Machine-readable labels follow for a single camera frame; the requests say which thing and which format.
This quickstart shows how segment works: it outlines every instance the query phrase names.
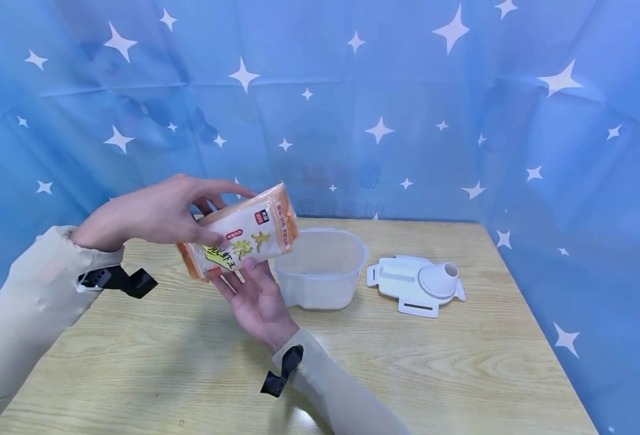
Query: fabric backdrop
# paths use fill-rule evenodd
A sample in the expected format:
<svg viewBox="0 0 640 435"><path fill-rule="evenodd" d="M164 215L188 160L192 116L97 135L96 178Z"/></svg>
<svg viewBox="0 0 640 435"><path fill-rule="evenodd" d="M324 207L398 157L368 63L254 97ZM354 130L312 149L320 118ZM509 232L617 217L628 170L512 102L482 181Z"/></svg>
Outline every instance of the fabric backdrop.
<svg viewBox="0 0 640 435"><path fill-rule="evenodd" d="M640 1L0 0L0 285L180 172L480 222L598 431L640 434Z"/></svg>

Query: black wrist strap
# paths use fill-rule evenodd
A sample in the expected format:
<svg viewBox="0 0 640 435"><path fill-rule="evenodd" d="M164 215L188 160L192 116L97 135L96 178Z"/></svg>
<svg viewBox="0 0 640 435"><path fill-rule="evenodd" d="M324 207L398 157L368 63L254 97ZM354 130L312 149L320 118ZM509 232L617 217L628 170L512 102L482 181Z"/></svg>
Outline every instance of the black wrist strap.
<svg viewBox="0 0 640 435"><path fill-rule="evenodd" d="M298 344L289 348L282 358L281 376L274 375L272 372L267 372L267 379L264 380L260 393L266 393L278 398L288 383L291 372L296 370L302 359L303 346Z"/></svg>
<svg viewBox="0 0 640 435"><path fill-rule="evenodd" d="M87 288L117 289L129 296L141 299L158 285L156 280L144 269L139 269L131 276L122 266L104 267L88 272L79 277L79 283Z"/></svg>

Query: transparent plastic box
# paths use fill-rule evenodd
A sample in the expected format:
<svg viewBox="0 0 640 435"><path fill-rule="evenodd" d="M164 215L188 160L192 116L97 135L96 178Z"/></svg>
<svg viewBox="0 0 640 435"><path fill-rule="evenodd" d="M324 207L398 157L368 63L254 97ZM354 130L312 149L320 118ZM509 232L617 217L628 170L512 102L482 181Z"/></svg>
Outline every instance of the transparent plastic box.
<svg viewBox="0 0 640 435"><path fill-rule="evenodd" d="M368 247L355 234L301 230L293 251L274 260L284 302L306 310L341 310L352 301L368 257Z"/></svg>

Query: red logo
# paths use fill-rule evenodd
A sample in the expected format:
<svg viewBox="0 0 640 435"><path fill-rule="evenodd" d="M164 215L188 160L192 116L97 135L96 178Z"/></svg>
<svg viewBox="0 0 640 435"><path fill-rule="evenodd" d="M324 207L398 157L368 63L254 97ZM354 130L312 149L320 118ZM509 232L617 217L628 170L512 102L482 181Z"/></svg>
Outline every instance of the red logo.
<svg viewBox="0 0 640 435"><path fill-rule="evenodd" d="M238 236L242 236L243 235L243 230L238 229L235 231L231 231L230 233L226 234L226 239L232 239L233 237L238 237Z"/></svg>

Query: snack package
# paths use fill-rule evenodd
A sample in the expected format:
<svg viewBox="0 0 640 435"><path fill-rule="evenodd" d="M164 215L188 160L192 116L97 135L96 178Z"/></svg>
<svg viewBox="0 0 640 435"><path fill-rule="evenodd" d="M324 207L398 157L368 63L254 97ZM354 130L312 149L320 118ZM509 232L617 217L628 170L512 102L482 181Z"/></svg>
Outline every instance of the snack package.
<svg viewBox="0 0 640 435"><path fill-rule="evenodd" d="M199 224L225 238L220 248L178 243L192 278L204 281L240 269L248 257L262 262L289 253L298 238L296 212L283 182L254 198L216 210L202 217Z"/></svg>

